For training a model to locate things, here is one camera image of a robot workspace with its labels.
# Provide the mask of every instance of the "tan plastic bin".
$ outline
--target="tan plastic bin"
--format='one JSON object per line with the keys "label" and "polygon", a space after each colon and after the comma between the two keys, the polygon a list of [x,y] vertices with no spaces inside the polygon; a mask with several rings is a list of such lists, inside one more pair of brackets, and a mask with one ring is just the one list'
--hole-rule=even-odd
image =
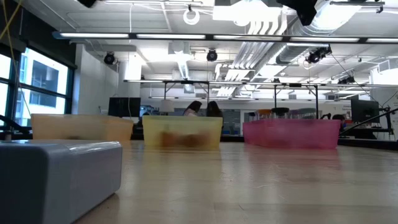
{"label": "tan plastic bin", "polygon": [[143,116],[146,146],[218,148],[222,118]]}
{"label": "tan plastic bin", "polygon": [[33,139],[128,141],[133,124],[106,115],[32,114]]}

